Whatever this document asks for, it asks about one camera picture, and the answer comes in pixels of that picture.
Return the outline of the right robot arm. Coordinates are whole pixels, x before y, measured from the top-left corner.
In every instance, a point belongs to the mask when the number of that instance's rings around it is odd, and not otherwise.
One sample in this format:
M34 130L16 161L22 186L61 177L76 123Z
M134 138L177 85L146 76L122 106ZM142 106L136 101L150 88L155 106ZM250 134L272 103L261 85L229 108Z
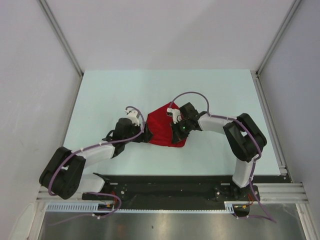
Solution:
M166 110L172 117L172 143L185 140L191 131L210 131L225 135L232 153L236 157L235 171L230 188L231 196L242 201L249 194L248 185L253 179L253 167L262 155L267 139L251 116L243 113L237 117L211 115L206 111L198 112L191 103L180 108Z

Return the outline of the red cloth napkin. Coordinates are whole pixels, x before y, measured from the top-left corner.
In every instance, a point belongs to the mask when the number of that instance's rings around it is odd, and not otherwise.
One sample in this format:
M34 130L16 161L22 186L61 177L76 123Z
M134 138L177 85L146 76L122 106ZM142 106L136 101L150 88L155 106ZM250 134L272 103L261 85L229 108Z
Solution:
M170 102L148 114L146 122L150 132L153 134L149 143L163 147L182 148L186 143L185 139L172 143L171 123L173 123L173 119L167 115L169 105Z

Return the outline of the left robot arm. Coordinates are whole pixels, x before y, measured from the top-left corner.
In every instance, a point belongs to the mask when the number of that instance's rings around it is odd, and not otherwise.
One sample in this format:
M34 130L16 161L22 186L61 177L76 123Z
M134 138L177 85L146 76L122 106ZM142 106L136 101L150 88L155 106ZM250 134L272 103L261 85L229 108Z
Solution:
M85 168L117 157L128 143L149 143L152 137L147 122L135 125L130 118L120 118L115 129L109 131L97 144L76 151L59 147L41 173L39 183L47 188L51 196L67 200L77 192L85 179Z

